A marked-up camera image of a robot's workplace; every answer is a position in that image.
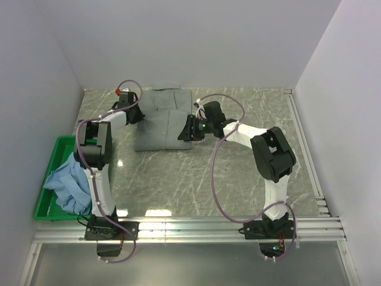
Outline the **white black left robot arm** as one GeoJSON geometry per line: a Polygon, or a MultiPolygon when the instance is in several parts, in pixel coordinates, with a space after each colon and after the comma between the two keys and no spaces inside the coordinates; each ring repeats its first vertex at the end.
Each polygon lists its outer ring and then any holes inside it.
{"type": "Polygon", "coordinates": [[[84,169],[92,200],[86,226],[86,240],[112,240],[120,229],[115,202],[110,190],[108,169],[113,158],[112,134],[117,129],[143,120],[135,92],[116,90],[118,101],[104,115],[81,120],[76,130],[74,158],[84,169]]]}

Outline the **grey long sleeve shirt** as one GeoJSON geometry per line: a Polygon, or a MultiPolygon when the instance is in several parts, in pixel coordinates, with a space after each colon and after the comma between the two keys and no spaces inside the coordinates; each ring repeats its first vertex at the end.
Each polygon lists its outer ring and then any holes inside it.
{"type": "Polygon", "coordinates": [[[175,83],[158,83],[143,92],[139,107],[144,119],[138,123],[135,151],[189,150],[190,142],[179,141],[188,115],[192,93],[175,83]]]}

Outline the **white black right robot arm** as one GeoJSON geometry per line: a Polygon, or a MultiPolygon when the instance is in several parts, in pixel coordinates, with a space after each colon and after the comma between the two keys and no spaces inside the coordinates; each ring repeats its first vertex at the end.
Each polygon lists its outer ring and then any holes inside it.
{"type": "Polygon", "coordinates": [[[254,161],[265,183],[264,210],[254,220],[244,221],[239,230],[247,239],[281,238],[292,227],[286,205],[287,188],[296,157],[278,127],[255,128],[237,119],[227,119],[220,103],[203,106],[202,117],[189,115],[178,136],[179,141],[201,141],[212,134],[252,150],[254,161]]]}

